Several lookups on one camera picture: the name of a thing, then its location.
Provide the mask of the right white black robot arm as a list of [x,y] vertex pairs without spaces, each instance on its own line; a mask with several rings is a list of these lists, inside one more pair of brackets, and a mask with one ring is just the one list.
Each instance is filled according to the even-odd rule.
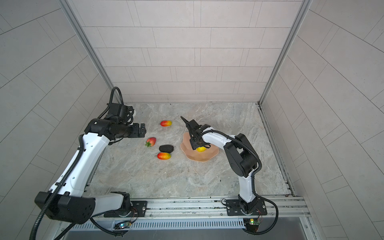
[[216,146],[225,151],[231,169],[239,177],[240,209],[246,215],[255,212],[259,196],[254,177],[262,169],[262,162],[247,137],[243,134],[227,135],[209,125],[199,125],[195,120],[188,121],[184,117],[181,119],[188,129],[192,150]]

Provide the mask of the dark fake avocado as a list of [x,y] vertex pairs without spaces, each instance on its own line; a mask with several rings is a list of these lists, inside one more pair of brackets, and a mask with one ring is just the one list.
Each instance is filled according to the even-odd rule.
[[162,146],[159,147],[159,151],[161,153],[168,153],[168,154],[170,154],[170,153],[172,153],[174,151],[174,146],[172,146],[172,145],[162,145]]

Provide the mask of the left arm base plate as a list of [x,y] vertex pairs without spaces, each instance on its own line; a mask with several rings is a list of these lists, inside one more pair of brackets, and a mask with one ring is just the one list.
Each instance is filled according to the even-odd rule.
[[118,210],[108,211],[103,214],[105,218],[141,218],[144,217],[147,210],[147,201],[131,201],[130,206],[123,206]]

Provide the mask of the red yellow fake mango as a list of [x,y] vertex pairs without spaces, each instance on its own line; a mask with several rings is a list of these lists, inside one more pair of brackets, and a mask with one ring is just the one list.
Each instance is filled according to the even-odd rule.
[[159,160],[169,160],[171,157],[172,157],[172,156],[171,156],[171,154],[169,154],[169,153],[158,153],[158,154],[157,154],[157,158],[158,158]]
[[172,121],[161,121],[160,123],[162,127],[170,127],[172,124]]

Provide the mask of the red fake strawberry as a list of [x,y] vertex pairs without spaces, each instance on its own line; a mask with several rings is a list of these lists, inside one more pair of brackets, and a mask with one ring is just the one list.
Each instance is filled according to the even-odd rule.
[[153,147],[156,144],[157,139],[155,137],[148,138],[146,140],[145,146]]

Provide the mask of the yellow fake lemon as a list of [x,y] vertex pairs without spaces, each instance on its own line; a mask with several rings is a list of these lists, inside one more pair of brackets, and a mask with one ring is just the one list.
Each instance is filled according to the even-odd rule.
[[199,147],[199,148],[196,149],[196,151],[198,151],[200,153],[202,153],[202,152],[204,152],[206,150],[207,150],[207,148],[205,148],[205,147]]

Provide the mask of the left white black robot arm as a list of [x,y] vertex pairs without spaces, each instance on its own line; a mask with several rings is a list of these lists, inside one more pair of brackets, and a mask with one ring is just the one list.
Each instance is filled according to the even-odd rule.
[[100,156],[111,141],[143,138],[146,132],[145,124],[91,120],[80,136],[80,146],[65,171],[48,192],[38,193],[35,204],[49,219],[73,224],[83,224],[104,213],[130,215],[133,207],[128,193],[113,192],[99,197],[84,197],[83,194]]

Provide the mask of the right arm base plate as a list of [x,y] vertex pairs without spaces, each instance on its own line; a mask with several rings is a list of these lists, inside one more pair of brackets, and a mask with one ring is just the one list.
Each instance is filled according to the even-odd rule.
[[227,208],[228,216],[266,216],[268,214],[265,201],[255,198],[252,202],[246,203],[239,199],[222,199],[222,204]]

